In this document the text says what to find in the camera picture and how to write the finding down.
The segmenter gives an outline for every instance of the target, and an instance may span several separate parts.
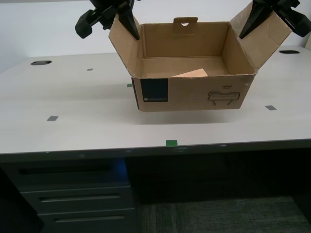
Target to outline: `gray tape marker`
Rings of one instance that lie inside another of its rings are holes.
[[[56,121],[58,119],[58,116],[50,116],[48,121]]]
[[[269,109],[270,111],[276,110],[276,108],[272,105],[269,106],[265,106],[267,109]]]

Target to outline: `desk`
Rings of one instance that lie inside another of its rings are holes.
[[[309,148],[311,52],[281,49],[300,54],[275,53],[259,71],[241,109],[197,112],[140,112],[133,89],[127,87],[130,75],[117,54],[29,58],[0,75],[0,162],[6,172],[37,172],[34,167],[42,171],[51,164],[94,167],[96,159]],[[52,63],[31,66],[36,60]],[[267,105],[277,110],[269,111]],[[50,116],[58,119],[47,121]],[[178,147],[166,147],[166,140],[177,140]],[[88,182],[59,187],[44,186],[41,180],[19,190],[94,188]],[[130,187],[126,179],[115,182],[109,187]],[[95,187],[102,191],[105,185]],[[73,222],[80,217],[57,219]]]

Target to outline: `gray carpet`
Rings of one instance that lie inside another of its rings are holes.
[[[291,197],[144,205],[143,233],[311,233]]]

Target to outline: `white wall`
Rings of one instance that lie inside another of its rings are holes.
[[[186,16],[198,16],[200,21],[227,21],[250,1],[142,0],[136,1],[134,15],[140,23],[172,22],[174,17]],[[311,18],[311,1],[301,2],[298,10]],[[109,31],[102,30],[100,24],[93,27],[93,34],[86,39],[75,33],[78,18],[93,8],[89,1],[0,4],[0,48],[14,57],[114,52]],[[284,43],[303,44],[304,40],[295,34]],[[6,58],[7,55],[0,54],[1,63]]]
[[[12,43],[6,34],[0,33],[0,74],[18,64],[25,58],[23,48]]]

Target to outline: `open cardboard box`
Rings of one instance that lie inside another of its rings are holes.
[[[116,16],[109,38],[132,76],[138,108],[239,109],[259,68],[292,32],[273,12],[241,40],[251,9],[250,4],[230,22],[197,22],[196,17],[159,24],[136,21],[138,41]],[[199,69],[207,76],[181,77]]]

